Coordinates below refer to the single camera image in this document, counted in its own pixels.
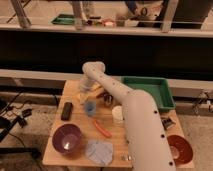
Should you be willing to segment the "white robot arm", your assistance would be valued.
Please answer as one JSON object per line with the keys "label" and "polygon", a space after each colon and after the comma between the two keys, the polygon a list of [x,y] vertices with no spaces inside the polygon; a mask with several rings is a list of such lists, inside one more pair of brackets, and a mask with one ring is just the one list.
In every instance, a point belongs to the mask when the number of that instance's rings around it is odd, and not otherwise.
{"label": "white robot arm", "polygon": [[105,74],[103,62],[86,62],[80,91],[98,82],[121,105],[132,171],[176,171],[158,107],[144,90],[135,90]]}

